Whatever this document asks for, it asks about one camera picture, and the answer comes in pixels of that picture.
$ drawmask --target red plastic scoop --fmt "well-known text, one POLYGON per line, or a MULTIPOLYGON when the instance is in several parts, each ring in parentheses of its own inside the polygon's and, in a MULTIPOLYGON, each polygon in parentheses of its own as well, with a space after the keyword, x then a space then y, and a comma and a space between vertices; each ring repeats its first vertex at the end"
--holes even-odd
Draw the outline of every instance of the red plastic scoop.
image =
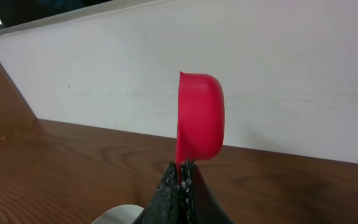
POLYGON ((210 159, 222 148, 224 100, 220 83, 206 74, 180 73, 176 163, 210 159))

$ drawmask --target white panel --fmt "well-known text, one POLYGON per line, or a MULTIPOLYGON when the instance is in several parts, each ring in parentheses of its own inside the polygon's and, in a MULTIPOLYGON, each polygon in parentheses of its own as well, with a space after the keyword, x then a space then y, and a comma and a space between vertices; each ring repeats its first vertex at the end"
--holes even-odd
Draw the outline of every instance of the white panel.
POLYGON ((176 0, 0 38, 38 118, 175 137, 179 71, 214 75, 224 143, 358 163, 358 1, 176 0))

